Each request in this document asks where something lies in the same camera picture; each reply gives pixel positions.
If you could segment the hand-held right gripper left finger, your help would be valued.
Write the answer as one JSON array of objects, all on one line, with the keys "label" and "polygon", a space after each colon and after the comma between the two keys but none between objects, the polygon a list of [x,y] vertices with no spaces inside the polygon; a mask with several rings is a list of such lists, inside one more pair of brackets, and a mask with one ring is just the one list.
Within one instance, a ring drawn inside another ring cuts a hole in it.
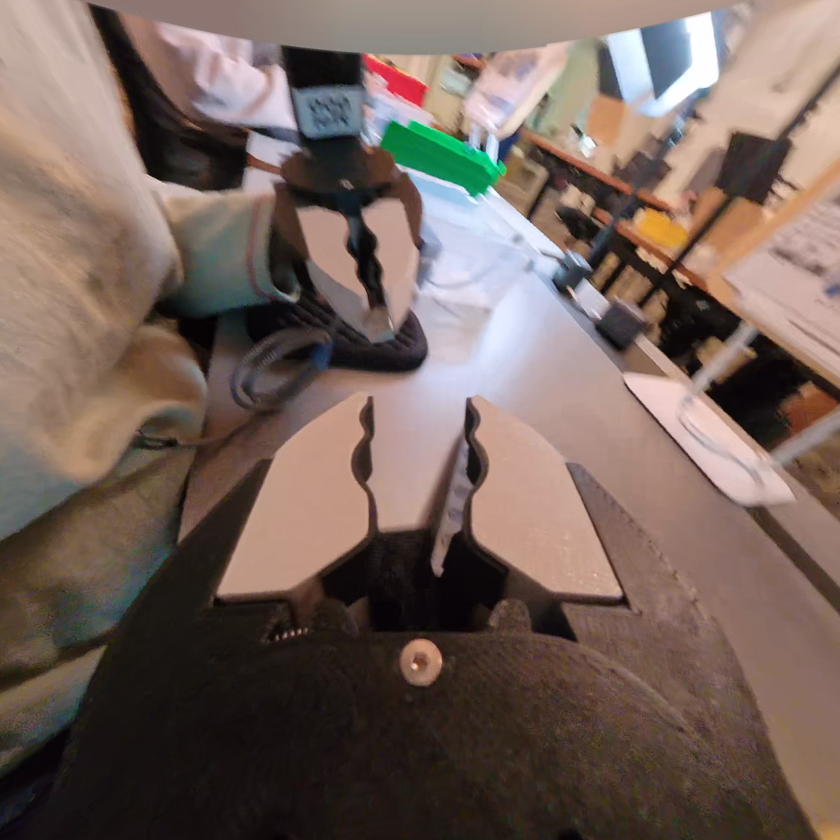
[{"label": "hand-held right gripper left finger", "polygon": [[373,407],[371,396],[352,394],[277,450],[217,599],[289,595],[370,541]]}]

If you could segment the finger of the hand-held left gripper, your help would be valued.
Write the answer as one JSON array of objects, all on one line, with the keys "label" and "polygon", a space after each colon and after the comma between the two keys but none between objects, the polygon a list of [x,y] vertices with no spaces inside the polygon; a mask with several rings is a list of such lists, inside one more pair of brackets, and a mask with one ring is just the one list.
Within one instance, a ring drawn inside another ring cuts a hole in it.
[{"label": "finger of the hand-held left gripper", "polygon": [[318,293],[359,333],[369,332],[369,302],[348,250],[350,227],[338,212],[320,207],[297,208],[297,218],[308,251],[309,275]]},{"label": "finger of the hand-held left gripper", "polygon": [[382,198],[366,207],[361,222],[361,281],[370,308],[364,335],[384,343],[394,339],[410,312],[419,251],[398,199]]}]

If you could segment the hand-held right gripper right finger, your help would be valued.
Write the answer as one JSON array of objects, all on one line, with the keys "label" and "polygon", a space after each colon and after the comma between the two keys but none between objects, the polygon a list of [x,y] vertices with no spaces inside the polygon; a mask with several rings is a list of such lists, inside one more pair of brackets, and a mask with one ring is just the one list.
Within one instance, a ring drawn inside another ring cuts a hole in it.
[{"label": "hand-held right gripper right finger", "polygon": [[568,462],[484,396],[466,405],[465,535],[507,571],[565,599],[623,599]]}]

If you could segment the clear plastic bin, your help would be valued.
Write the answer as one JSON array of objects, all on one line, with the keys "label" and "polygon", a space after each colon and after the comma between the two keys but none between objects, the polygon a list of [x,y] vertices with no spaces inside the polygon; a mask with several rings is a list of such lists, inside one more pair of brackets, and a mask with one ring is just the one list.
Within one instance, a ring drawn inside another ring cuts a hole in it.
[{"label": "clear plastic bin", "polygon": [[471,197],[412,170],[423,203],[420,298],[453,313],[489,312],[521,281],[549,280],[564,252],[494,189]]}]

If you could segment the red plastic bin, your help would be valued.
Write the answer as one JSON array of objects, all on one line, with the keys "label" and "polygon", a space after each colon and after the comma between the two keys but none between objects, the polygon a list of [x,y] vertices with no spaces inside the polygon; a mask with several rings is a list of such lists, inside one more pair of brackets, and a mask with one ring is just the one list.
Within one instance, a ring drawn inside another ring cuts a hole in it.
[{"label": "red plastic bin", "polygon": [[362,54],[364,69],[380,79],[393,96],[421,108],[428,92],[428,85],[403,69],[371,54]]}]

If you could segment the green plastic bin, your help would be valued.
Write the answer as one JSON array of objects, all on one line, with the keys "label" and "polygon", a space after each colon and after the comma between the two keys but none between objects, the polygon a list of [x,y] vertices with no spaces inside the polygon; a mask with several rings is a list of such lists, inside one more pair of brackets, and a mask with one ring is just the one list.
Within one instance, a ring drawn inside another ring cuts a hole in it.
[{"label": "green plastic bin", "polygon": [[418,121],[391,121],[380,147],[398,165],[459,186],[471,197],[485,194],[507,173],[486,152]]}]

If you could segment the dark grey cylinder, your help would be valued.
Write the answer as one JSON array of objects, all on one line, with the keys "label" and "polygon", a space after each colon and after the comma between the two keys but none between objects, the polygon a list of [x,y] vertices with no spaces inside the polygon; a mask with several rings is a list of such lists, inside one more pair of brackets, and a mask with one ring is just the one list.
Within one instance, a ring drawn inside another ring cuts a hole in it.
[{"label": "dark grey cylinder", "polygon": [[582,255],[575,251],[564,251],[558,257],[552,283],[559,293],[570,294],[591,276],[592,267]]}]

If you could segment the dark grey box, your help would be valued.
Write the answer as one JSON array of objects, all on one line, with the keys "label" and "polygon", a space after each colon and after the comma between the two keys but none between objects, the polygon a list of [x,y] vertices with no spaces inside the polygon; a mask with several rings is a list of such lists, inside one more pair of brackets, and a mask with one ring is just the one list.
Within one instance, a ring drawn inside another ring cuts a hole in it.
[{"label": "dark grey box", "polygon": [[616,298],[609,302],[595,324],[595,331],[615,350],[625,351],[644,334],[649,320],[641,309],[630,301]]}]

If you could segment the wooden sign board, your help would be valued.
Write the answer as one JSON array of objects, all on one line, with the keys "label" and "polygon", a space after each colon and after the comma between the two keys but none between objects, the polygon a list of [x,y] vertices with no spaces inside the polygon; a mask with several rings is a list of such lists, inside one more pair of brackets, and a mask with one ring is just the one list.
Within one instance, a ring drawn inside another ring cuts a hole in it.
[{"label": "wooden sign board", "polygon": [[838,184],[835,159],[723,251],[709,276],[722,284],[742,319],[836,390]]}]

